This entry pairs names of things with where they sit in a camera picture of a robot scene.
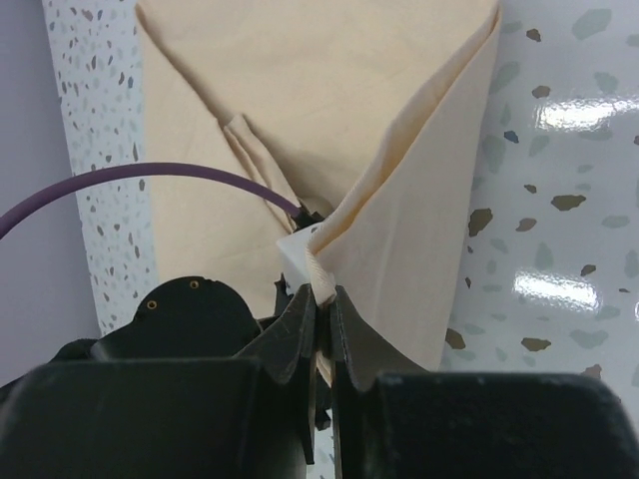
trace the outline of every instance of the folded cloth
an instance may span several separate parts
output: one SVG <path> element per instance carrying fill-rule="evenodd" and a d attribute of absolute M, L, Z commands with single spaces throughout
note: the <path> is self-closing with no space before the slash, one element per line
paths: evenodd
<path fill-rule="evenodd" d="M 365 320 L 435 368 L 496 1 L 143 0 L 137 15 L 148 158 L 328 201 L 336 210 L 308 250 L 316 299 L 344 285 Z M 151 198 L 161 279 L 218 278 L 254 314 L 272 312 L 275 240 L 290 232 L 288 219 L 193 180 L 153 179 Z"/>

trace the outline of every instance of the terrazzo table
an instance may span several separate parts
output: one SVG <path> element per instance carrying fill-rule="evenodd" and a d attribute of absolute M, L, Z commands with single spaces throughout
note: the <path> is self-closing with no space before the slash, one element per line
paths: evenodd
<path fill-rule="evenodd" d="M 45 0 L 44 6 L 74 173 L 141 160 L 134 1 Z M 635 423 L 636 18 L 639 4 L 631 0 L 504 2 L 442 358 L 443 370 L 599 377 Z M 158 281 L 145 186 L 125 181 L 78 195 L 105 333 L 126 324 Z M 330 431 L 318 436 L 310 477 L 333 477 L 330 438 Z"/>

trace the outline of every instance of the beige cloth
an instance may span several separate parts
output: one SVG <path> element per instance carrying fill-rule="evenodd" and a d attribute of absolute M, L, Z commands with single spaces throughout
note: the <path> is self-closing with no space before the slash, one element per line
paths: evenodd
<path fill-rule="evenodd" d="M 137 13 L 147 158 L 326 199 L 336 211 L 308 251 L 318 301 L 344 285 L 386 339 L 436 367 L 495 0 L 147 0 Z M 286 218 L 196 180 L 153 180 L 151 196 L 161 279 L 218 278 L 271 313 Z"/>

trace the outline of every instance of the gray wall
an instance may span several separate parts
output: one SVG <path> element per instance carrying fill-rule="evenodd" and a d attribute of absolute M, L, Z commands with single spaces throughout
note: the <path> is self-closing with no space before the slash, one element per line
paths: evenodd
<path fill-rule="evenodd" d="M 71 175 L 40 0 L 0 0 L 0 212 Z M 0 241 L 0 384 L 98 325 L 75 197 Z"/>

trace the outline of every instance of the brown speckle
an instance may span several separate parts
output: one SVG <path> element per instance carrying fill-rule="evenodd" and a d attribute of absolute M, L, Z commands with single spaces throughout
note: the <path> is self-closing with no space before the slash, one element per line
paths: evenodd
<path fill-rule="evenodd" d="M 593 364 L 590 367 L 586 367 L 581 375 L 594 377 L 595 379 L 601 379 L 601 365 Z"/>
<path fill-rule="evenodd" d="M 470 221 L 468 222 L 468 235 L 476 237 L 492 220 L 492 211 L 490 208 L 484 208 L 482 210 L 475 210 L 470 214 Z"/>
<path fill-rule="evenodd" d="M 550 87 L 546 87 L 545 85 L 539 85 L 532 92 L 532 96 L 535 98 L 545 98 L 550 95 Z"/>
<path fill-rule="evenodd" d="M 523 220 L 519 220 L 519 226 L 515 231 L 520 233 L 529 232 L 536 224 L 537 220 L 535 218 L 524 218 Z"/>
<path fill-rule="evenodd" d="M 446 342 L 453 349 L 464 349 L 466 347 L 463 336 L 454 329 L 449 328 L 446 330 Z"/>
<path fill-rule="evenodd" d="M 552 343 L 548 339 L 538 339 L 536 337 L 524 337 L 521 340 L 521 345 L 532 352 L 542 351 L 550 344 Z"/>
<path fill-rule="evenodd" d="M 586 276 L 590 274 L 591 272 L 595 272 L 596 270 L 597 270 L 597 266 L 595 266 L 594 264 L 586 264 L 585 266 L 581 268 L 581 275 Z"/>
<path fill-rule="evenodd" d="M 526 37 L 528 37 L 530 40 L 534 40 L 537 43 L 541 41 L 541 34 L 536 28 L 531 28 L 530 30 L 528 30 L 526 32 Z"/>
<path fill-rule="evenodd" d="M 553 198 L 551 203 L 561 212 L 567 212 L 577 208 L 585 201 L 586 197 L 583 195 L 559 195 Z"/>

